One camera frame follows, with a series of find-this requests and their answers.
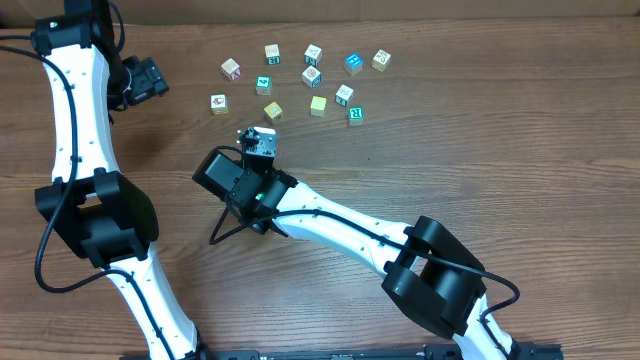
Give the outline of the cardboard backdrop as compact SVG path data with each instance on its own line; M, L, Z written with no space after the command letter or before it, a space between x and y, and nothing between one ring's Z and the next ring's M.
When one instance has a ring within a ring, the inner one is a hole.
M639 0L115 0L133 25L632 16Z

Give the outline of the green 4 block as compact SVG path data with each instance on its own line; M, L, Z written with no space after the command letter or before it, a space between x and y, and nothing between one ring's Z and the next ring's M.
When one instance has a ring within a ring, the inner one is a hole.
M256 78L256 94L268 96L272 91L272 78L267 75L259 75Z

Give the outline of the wooden block yellow side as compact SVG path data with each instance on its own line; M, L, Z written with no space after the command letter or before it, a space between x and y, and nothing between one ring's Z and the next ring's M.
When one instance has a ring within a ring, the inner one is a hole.
M391 62L391 54L380 49L372 59L372 67L380 72L384 72Z

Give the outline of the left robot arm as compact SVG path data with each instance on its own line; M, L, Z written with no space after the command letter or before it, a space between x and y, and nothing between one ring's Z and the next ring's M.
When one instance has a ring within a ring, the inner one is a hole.
M35 192L46 219L80 259L108 278L136 319L150 359L206 359L198 329L177 302L160 264L159 226L149 197L120 171L111 114L169 89L155 62L123 59L120 16L106 0L65 0L61 16L37 21L32 46L48 75L56 131L52 183Z

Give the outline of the blue H block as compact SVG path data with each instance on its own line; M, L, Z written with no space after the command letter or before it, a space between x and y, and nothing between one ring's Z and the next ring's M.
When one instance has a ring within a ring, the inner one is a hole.
M358 53L351 53L345 58L345 70L351 75L359 73L363 69L363 60Z

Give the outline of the wooden block teal side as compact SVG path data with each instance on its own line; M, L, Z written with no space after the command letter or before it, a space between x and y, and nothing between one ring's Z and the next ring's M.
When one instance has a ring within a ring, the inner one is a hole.
M304 52L304 61L314 67L318 66L322 58L322 49L314 44L310 44Z

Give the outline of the wooden block animal picture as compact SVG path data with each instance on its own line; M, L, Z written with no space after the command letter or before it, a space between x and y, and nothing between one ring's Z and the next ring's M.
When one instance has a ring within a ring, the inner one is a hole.
M210 108L214 115L227 114L228 104L227 98L224 94L216 94L210 97Z

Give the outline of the wooden block green side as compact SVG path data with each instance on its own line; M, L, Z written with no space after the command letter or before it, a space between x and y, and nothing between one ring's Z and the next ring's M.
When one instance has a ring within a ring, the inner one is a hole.
M348 104L353 99L353 96L354 96L354 90L349 86L342 84L336 92L335 101L339 105L343 107L347 107Z

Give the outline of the yellow top tilted block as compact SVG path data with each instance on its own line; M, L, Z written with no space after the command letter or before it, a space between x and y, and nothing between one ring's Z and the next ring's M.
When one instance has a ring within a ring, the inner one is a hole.
M283 110L277 102L268 104L264 108L264 112L267 120L272 124L278 123L283 116Z

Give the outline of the wooden block green E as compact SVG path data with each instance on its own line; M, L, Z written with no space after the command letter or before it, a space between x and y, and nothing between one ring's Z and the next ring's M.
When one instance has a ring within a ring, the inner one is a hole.
M268 65L279 65L281 63L279 46L277 44L266 45L264 50Z

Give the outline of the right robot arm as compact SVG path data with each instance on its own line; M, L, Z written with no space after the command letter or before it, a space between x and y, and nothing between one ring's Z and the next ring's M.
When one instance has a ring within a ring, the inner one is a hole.
M239 159L228 157L228 152ZM333 202L274 166L271 128L240 132L236 146L211 150L193 180L225 204L238 228L317 242L367 266L411 321L453 340L465 359L515 359L519 346L495 323L485 280L510 281L481 262L441 223L377 219Z

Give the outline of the wooden block blue D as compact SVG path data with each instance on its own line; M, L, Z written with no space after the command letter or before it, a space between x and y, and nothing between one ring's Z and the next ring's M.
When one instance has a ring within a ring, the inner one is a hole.
M321 83L322 74L316 67L310 65L302 72L302 81L310 88L315 88Z

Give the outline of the green R block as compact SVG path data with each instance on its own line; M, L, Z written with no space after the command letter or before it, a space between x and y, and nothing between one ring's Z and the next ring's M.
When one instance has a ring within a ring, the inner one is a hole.
M348 109L348 126L354 127L362 125L364 122L364 112L361 106L354 106Z

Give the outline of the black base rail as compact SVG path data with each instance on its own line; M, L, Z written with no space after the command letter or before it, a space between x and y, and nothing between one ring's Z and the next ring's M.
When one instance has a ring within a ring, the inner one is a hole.
M563 360L560 345L520 343L520 360ZM419 349L378 349L341 351L299 351L259 353L255 350L205 351L205 355L190 355L184 359L213 360L461 360L461 350L453 344L426 345Z

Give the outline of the wooden block red side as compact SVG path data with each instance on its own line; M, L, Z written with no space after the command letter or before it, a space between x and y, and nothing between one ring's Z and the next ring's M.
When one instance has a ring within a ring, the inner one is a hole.
M233 58L229 58L223 62L221 64L221 70L230 81L236 80L241 75L241 68Z

